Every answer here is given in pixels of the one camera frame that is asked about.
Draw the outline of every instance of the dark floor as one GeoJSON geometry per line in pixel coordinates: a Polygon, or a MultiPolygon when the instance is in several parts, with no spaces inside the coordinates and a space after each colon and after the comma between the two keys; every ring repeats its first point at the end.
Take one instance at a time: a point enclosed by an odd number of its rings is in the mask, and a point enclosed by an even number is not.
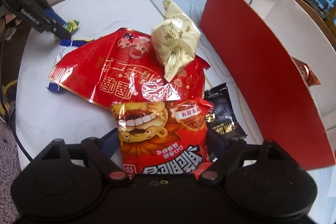
{"type": "Polygon", "coordinates": [[[5,41],[2,60],[2,84],[6,86],[18,78],[23,50],[31,27],[22,22],[12,39],[5,41]]]}

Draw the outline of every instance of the black cable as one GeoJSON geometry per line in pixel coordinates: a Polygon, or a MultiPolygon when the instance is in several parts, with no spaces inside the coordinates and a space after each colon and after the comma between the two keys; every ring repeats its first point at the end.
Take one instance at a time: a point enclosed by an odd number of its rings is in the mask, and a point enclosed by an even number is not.
{"type": "Polygon", "coordinates": [[[5,103],[3,101],[3,90],[2,90],[2,83],[1,83],[1,76],[2,76],[2,55],[3,55],[3,46],[5,44],[5,36],[6,36],[6,21],[5,19],[2,18],[2,20],[4,21],[4,28],[3,28],[3,32],[2,32],[2,36],[1,36],[1,52],[0,52],[0,100],[1,100],[1,105],[3,107],[3,109],[5,110],[5,119],[7,124],[9,125],[9,127],[11,128],[13,135],[14,135],[14,139],[17,142],[18,146],[20,147],[21,151],[23,152],[23,154],[25,154],[25,156],[27,157],[27,159],[29,161],[32,161],[33,158],[28,154],[28,152],[24,149],[24,147],[22,146],[22,143],[20,142],[19,138],[17,137],[15,128],[12,124],[11,118],[8,115],[7,112],[7,108],[5,106],[5,103]]]}

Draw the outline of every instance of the round table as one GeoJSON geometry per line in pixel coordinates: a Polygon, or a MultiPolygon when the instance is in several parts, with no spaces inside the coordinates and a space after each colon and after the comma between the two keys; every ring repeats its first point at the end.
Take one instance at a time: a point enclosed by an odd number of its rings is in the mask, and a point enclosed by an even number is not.
{"type": "MultiPolygon", "coordinates": [[[[53,8],[66,21],[76,19],[80,27],[73,39],[95,39],[127,27],[151,33],[163,20],[163,0],[65,0],[53,8]]],[[[174,0],[198,25],[206,0],[174,0]]],[[[84,138],[102,137],[116,127],[112,114],[69,92],[54,94],[47,90],[59,40],[53,34],[31,30],[22,57],[16,105],[17,135],[34,158],[50,141],[63,138],[80,143],[84,138]]],[[[248,134],[247,143],[261,144],[260,130],[230,73],[204,34],[197,54],[211,69],[206,71],[206,89],[226,82],[235,115],[248,134]]],[[[23,169],[29,162],[19,150],[23,169]]],[[[120,156],[116,155],[118,164],[120,156]]],[[[310,212],[317,222],[330,224],[336,219],[336,171],[333,167],[310,171],[318,185],[318,196],[310,212]]]]}

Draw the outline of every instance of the blue marble pattern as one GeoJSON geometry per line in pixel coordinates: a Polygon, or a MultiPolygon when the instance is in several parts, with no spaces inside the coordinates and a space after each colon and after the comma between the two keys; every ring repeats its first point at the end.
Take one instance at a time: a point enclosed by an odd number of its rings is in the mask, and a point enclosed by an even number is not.
{"type": "MultiPolygon", "coordinates": [[[[163,0],[151,1],[163,15],[165,12],[162,5],[163,0]]],[[[198,25],[206,0],[174,0],[174,2],[198,25]]],[[[197,54],[207,60],[212,67],[211,73],[207,75],[218,76],[217,78],[208,79],[209,87],[218,85],[220,82],[234,84],[233,78],[219,56],[213,52],[212,46],[204,34],[201,35],[197,54]]],[[[336,221],[336,168],[331,166],[312,170],[309,171],[309,174],[314,178],[318,186],[318,196],[310,211],[310,217],[319,224],[333,224],[336,221]]]]}

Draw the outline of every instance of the cartoon ear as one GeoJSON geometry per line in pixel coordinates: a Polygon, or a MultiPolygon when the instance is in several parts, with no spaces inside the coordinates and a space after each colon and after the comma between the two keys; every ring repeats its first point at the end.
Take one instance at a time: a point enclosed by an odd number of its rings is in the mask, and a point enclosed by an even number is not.
{"type": "Polygon", "coordinates": [[[165,138],[168,135],[168,130],[163,128],[160,130],[160,132],[157,134],[160,138],[165,138]]]}

